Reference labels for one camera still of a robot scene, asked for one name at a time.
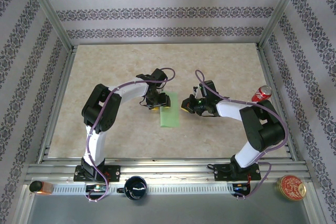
gold lid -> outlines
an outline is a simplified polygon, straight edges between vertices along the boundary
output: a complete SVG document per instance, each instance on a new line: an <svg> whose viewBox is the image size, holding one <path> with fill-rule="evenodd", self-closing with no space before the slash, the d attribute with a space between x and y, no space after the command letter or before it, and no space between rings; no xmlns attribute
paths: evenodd
<svg viewBox="0 0 336 224"><path fill-rule="evenodd" d="M278 183L280 192L290 200L302 200L307 193L304 183L294 175L282 177Z"/></svg>

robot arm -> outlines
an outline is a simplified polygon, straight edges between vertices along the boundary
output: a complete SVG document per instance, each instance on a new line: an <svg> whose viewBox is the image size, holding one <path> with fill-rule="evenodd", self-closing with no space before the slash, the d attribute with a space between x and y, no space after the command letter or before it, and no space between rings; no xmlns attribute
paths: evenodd
<svg viewBox="0 0 336 224"><path fill-rule="evenodd" d="M216 91L213 81L205 81L205 84ZM269 101L261 101L259 104L275 112ZM203 112L208 112L213 116L242 121L248 142L231 158L231 179L246 173L263 151L270 146L277 145L285 137L281 123L267 111L256 106L222 100L208 92L201 83L198 87L194 87L194 93L182 102L181 108L199 116L203 116Z"/></svg>
<svg viewBox="0 0 336 224"><path fill-rule="evenodd" d="M117 117L119 106L133 98L145 97L146 105L149 109L153 109L160 106L170 107L170 98L164 92L162 83L150 83L137 81L164 81L167 79L167 75L160 69L156 69L151 75L140 74L133 80L134 84L127 85L120 88L112 94L106 108L99 120L95 130L93 131L89 149L93 162L100 170L104 167L104 145L106 139L107 130L110 129ZM86 125L87 136L90 134L91 128L96 121L98 114L102 109L102 103L105 103L107 96L111 90L115 87L106 87L103 84L98 84L88 101L86 102L82 116L84 117L84 123ZM89 158L87 149L81 161L83 172L88 176L91 176L93 180L101 180L99 173L94 169L93 163Z"/></svg>

black mug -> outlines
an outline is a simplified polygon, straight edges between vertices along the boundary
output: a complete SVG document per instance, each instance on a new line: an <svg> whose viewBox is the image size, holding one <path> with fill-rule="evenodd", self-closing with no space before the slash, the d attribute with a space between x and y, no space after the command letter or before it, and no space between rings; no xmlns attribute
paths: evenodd
<svg viewBox="0 0 336 224"><path fill-rule="evenodd" d="M141 199L147 193L146 181L139 176L130 177L124 188L117 189L118 194L125 194L131 200Z"/></svg>

marble surface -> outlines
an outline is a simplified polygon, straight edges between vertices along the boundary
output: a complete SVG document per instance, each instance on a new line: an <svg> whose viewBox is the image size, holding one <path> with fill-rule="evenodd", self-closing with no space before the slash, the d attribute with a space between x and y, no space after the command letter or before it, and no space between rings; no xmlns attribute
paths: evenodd
<svg viewBox="0 0 336 224"><path fill-rule="evenodd" d="M254 44L151 44L79 46L61 106L49 157L82 157L86 130L81 110L96 84L116 86L137 74L171 67L176 78L165 90L189 97L198 85L195 69L213 80L217 91L233 99L250 101L265 79ZM142 98L119 108L109 130L105 154L111 158L231 157L246 143L240 121L202 118L180 110L180 127L161 128L160 111L139 106ZM286 157L281 148L268 156Z"/></svg>

patterned wallpaper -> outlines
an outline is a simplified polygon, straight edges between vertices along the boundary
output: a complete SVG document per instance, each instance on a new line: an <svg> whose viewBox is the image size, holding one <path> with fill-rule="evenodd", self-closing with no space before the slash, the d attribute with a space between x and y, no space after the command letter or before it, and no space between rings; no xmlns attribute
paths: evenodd
<svg viewBox="0 0 336 224"><path fill-rule="evenodd" d="M291 0L264 53L296 151L311 166L336 223L335 0Z"/></svg>
<svg viewBox="0 0 336 224"><path fill-rule="evenodd" d="M0 0L0 30L0 223L11 223L68 53L37 0Z"/></svg>
<svg viewBox="0 0 336 224"><path fill-rule="evenodd" d="M74 45L257 42L279 0L50 0Z"/></svg>

